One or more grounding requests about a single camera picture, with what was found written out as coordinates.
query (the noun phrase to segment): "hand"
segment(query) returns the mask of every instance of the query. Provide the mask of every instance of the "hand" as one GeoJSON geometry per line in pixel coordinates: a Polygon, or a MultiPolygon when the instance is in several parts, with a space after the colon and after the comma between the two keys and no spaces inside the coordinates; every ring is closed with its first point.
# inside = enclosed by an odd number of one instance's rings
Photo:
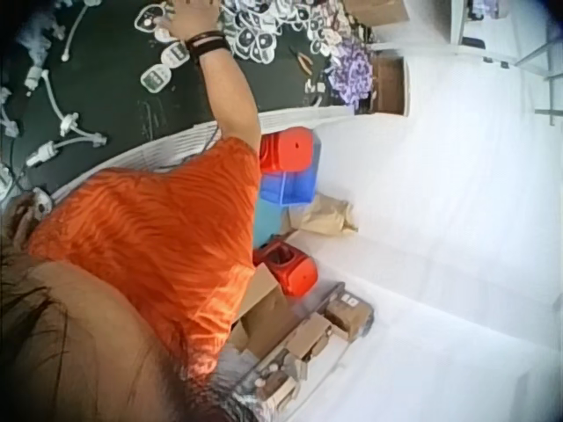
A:
{"type": "Polygon", "coordinates": [[[16,251],[23,251],[39,222],[35,219],[33,192],[13,198],[2,215],[2,236],[12,241],[16,251]]]}
{"type": "Polygon", "coordinates": [[[172,21],[159,24],[179,40],[188,41],[200,33],[217,29],[220,0],[172,0],[172,21]]]}

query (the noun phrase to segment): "brown paper bag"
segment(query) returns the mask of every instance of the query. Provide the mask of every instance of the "brown paper bag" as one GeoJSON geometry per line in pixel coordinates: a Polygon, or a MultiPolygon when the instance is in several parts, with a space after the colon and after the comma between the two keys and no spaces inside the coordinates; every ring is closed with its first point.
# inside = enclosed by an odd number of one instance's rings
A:
{"type": "Polygon", "coordinates": [[[289,222],[296,230],[307,230],[321,235],[340,236],[355,233],[352,223],[352,205],[317,193],[309,205],[289,207],[289,222]]]}

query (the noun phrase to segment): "red stool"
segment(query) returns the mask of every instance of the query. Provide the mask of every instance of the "red stool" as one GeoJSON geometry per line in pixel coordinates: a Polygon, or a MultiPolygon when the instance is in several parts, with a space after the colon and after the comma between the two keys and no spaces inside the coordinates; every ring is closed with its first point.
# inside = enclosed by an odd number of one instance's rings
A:
{"type": "Polygon", "coordinates": [[[266,264],[268,270],[280,283],[283,293],[301,297],[315,285],[318,279],[315,261],[296,247],[286,244],[281,239],[274,239],[269,244],[255,250],[252,256],[254,264],[266,264]]]}
{"type": "Polygon", "coordinates": [[[311,166],[312,157],[313,133],[306,127],[262,136],[260,169],[264,173],[303,171],[311,166]]]}

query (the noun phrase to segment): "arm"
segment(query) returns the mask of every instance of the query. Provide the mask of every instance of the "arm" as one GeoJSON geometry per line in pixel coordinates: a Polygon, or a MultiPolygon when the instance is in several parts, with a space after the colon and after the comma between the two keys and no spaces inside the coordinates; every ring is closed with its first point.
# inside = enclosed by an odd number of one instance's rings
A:
{"type": "MultiPolygon", "coordinates": [[[[181,40],[217,28],[219,0],[174,1],[168,29],[181,40]]],[[[255,151],[260,148],[260,123],[252,92],[229,51],[211,51],[200,59],[211,112],[224,137],[234,136],[255,151]]]]}

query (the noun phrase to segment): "blue plastic crate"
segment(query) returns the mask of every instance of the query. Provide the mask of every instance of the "blue plastic crate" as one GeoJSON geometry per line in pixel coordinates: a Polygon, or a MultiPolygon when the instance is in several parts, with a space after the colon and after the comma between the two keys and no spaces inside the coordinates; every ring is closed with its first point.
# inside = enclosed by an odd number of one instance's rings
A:
{"type": "Polygon", "coordinates": [[[320,143],[315,142],[313,160],[307,170],[263,174],[260,184],[261,199],[283,207],[311,204],[317,189],[320,150],[320,143]]]}

